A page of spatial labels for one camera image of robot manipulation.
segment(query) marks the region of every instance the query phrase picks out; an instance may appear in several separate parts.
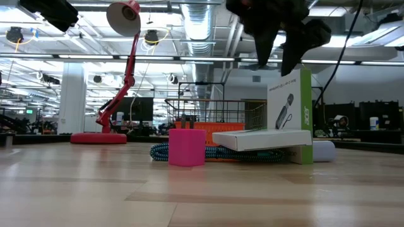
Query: lamp shade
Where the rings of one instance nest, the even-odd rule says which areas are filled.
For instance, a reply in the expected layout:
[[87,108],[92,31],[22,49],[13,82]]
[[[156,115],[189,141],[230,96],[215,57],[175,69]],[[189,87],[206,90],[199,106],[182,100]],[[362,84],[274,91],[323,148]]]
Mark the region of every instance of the lamp shade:
[[136,1],[112,3],[107,9],[108,23],[118,34],[128,37],[140,32],[140,5]]

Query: product box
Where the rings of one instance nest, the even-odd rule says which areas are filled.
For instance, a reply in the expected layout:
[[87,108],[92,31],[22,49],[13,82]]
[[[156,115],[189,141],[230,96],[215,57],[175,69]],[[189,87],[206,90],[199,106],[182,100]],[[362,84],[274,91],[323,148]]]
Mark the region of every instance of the product box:
[[215,132],[213,142],[236,151],[286,148],[291,161],[313,163],[311,72],[301,69],[268,85],[267,127]]
[[235,151],[309,146],[311,133],[306,130],[263,129],[213,133],[213,141]]

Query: spotlight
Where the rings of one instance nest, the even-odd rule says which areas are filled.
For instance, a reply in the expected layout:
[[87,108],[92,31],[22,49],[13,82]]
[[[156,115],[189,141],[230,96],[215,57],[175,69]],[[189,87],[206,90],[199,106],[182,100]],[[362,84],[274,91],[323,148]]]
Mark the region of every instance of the spotlight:
[[156,30],[147,30],[145,35],[145,42],[148,45],[154,46],[158,44],[158,36]]
[[22,28],[20,27],[11,27],[9,31],[7,31],[6,38],[8,41],[13,43],[22,43],[24,40],[24,36],[21,33]]
[[48,76],[46,74],[42,74],[42,81],[45,83],[52,83],[56,85],[60,85],[61,81],[58,79],[53,78],[52,76]]
[[20,4],[31,13],[40,12],[41,16],[62,32],[78,21],[78,11],[67,0],[20,0]]
[[96,75],[96,76],[94,76],[93,81],[94,81],[94,83],[101,83],[102,77],[99,75]]
[[170,74],[170,76],[167,76],[167,81],[172,84],[178,84],[177,76],[174,76],[172,73]]

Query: red desk lamp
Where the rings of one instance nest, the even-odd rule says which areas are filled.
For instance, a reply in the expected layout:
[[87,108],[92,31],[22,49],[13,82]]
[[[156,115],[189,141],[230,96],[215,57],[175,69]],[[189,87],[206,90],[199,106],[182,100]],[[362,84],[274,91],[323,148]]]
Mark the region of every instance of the red desk lamp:
[[122,144],[126,143],[125,134],[110,133],[110,116],[119,106],[119,102],[127,94],[130,87],[134,85],[134,63],[136,46],[140,35],[140,5],[130,0],[126,3],[112,3],[107,9],[108,23],[115,32],[123,36],[134,36],[131,54],[126,63],[124,86],[119,90],[114,99],[108,101],[98,111],[96,122],[102,125],[102,133],[76,133],[71,135],[71,143],[80,144]]

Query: white column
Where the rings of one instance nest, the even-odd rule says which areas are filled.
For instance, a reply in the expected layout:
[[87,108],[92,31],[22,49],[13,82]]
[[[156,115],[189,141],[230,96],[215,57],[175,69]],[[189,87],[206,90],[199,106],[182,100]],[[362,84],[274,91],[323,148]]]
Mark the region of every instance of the white column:
[[84,131],[87,78],[82,63],[64,63],[58,134]]

